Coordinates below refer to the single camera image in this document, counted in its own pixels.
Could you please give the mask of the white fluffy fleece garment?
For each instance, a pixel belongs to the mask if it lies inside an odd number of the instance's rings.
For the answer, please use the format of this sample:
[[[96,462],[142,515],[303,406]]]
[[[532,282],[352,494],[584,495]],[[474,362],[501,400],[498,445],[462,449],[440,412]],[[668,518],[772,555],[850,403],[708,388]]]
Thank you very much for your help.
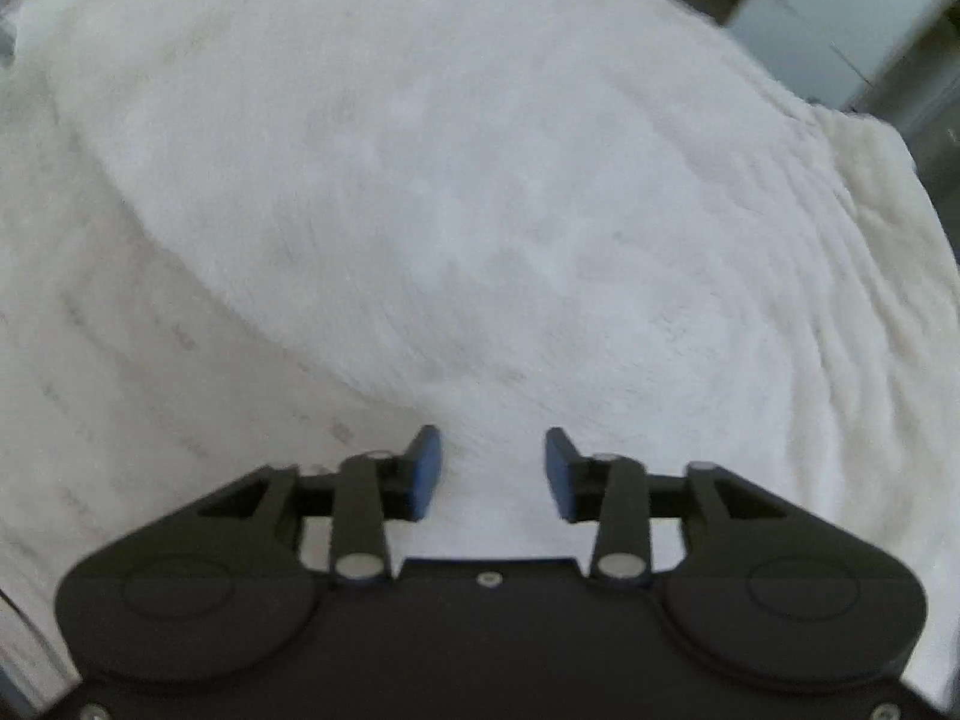
[[[832,114],[675,0],[18,0],[143,229],[363,390],[729,392],[810,356]]]

